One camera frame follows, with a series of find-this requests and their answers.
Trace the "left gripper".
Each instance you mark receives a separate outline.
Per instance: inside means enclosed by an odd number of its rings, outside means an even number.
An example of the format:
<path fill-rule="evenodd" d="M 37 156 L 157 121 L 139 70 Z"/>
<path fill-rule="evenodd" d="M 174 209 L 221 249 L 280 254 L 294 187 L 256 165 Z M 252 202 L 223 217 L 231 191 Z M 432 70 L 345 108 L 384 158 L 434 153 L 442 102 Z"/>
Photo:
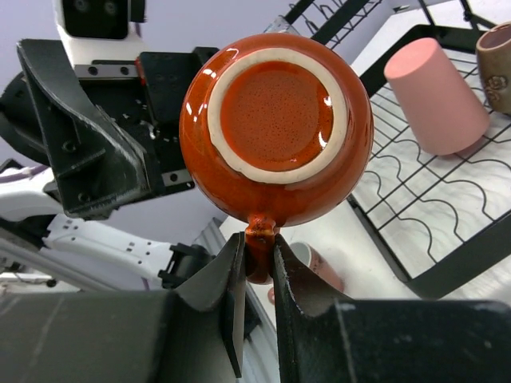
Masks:
<path fill-rule="evenodd" d="M 193 187 L 180 111 L 214 48 L 75 67 L 57 40 L 23 39 L 17 52 L 22 71 L 1 96 L 1 135 L 52 170 L 48 192 L 69 217 L 108 217 L 122 205 Z"/>

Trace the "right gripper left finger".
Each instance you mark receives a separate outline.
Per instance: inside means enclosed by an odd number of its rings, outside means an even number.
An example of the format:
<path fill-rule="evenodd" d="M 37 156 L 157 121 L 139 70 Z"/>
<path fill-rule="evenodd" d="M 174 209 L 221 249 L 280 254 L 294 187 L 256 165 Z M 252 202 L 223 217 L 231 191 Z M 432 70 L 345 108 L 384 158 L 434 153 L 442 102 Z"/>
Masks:
<path fill-rule="evenodd" d="M 241 375 L 244 236 L 174 290 L 8 295 L 4 382 L 233 382 Z"/>

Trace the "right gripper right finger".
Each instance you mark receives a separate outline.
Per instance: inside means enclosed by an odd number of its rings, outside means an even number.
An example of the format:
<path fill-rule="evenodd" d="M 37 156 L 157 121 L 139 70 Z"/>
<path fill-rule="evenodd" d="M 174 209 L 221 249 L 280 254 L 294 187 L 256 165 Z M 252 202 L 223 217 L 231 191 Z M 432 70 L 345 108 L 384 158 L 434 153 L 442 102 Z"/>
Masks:
<path fill-rule="evenodd" d="M 354 300 L 275 241 L 283 382 L 507 382 L 510 308 L 492 301 Z"/>

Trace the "pink mug white inside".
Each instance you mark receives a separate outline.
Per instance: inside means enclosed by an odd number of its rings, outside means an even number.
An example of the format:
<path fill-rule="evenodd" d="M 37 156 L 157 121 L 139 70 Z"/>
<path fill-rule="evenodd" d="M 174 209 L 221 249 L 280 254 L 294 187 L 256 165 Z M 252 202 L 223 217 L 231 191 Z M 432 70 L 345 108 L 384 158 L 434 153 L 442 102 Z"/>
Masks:
<path fill-rule="evenodd" d="M 331 267 L 328 261 L 313 247 L 307 243 L 291 243 L 288 245 L 295 257 L 303 263 L 308 269 L 318 275 L 325 283 L 329 284 L 333 289 L 336 289 L 340 294 L 344 294 L 344 282 L 336 271 Z M 337 294 L 333 291 L 325 291 L 325 289 L 319 288 L 315 290 L 310 287 L 306 288 L 303 293 L 299 296 L 300 302 L 312 303 L 313 300 L 329 300 L 335 297 Z"/>

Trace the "red orange mug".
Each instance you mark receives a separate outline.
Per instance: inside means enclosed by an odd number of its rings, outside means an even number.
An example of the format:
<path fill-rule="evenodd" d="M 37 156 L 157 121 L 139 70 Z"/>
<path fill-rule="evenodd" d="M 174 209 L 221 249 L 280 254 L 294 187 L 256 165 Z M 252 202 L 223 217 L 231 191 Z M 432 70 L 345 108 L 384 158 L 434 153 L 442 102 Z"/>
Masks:
<path fill-rule="evenodd" d="M 325 215 L 355 188 L 374 120 L 362 82 L 338 54 L 310 38 L 258 34 L 199 70 L 179 136 L 199 189 L 247 225 L 248 280 L 267 284 L 279 230 Z"/>

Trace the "tall pink cup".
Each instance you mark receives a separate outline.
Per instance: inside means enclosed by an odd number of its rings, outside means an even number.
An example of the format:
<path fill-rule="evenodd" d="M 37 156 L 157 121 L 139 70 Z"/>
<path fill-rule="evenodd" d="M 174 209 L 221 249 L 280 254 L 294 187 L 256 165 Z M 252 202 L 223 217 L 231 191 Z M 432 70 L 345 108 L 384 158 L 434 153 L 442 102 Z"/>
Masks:
<path fill-rule="evenodd" d="M 434 38 L 402 47 L 386 63 L 384 76 L 429 154 L 463 151 L 489 128 L 488 112 Z"/>

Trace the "brown mug with handle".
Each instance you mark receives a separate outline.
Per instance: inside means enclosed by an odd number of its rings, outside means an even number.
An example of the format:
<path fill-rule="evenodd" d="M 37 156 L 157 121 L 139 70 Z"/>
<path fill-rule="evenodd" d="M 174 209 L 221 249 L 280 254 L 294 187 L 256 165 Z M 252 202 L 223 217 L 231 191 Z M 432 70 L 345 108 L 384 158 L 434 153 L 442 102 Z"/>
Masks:
<path fill-rule="evenodd" d="M 476 57 L 481 86 L 489 106 L 510 114 L 510 22 L 486 31 L 477 41 Z"/>

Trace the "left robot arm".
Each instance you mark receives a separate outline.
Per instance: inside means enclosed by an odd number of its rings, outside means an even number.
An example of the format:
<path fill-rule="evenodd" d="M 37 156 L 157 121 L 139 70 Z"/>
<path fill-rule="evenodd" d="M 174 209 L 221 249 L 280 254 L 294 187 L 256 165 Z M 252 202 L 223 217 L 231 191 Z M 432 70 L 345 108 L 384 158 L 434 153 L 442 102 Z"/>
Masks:
<path fill-rule="evenodd" d="M 122 49 L 74 64 L 59 40 L 24 39 L 1 97 L 1 136 L 33 160 L 1 167 L 2 249 L 59 279 L 176 286 L 211 257 L 220 212 L 184 166 L 178 117 L 213 56 Z"/>

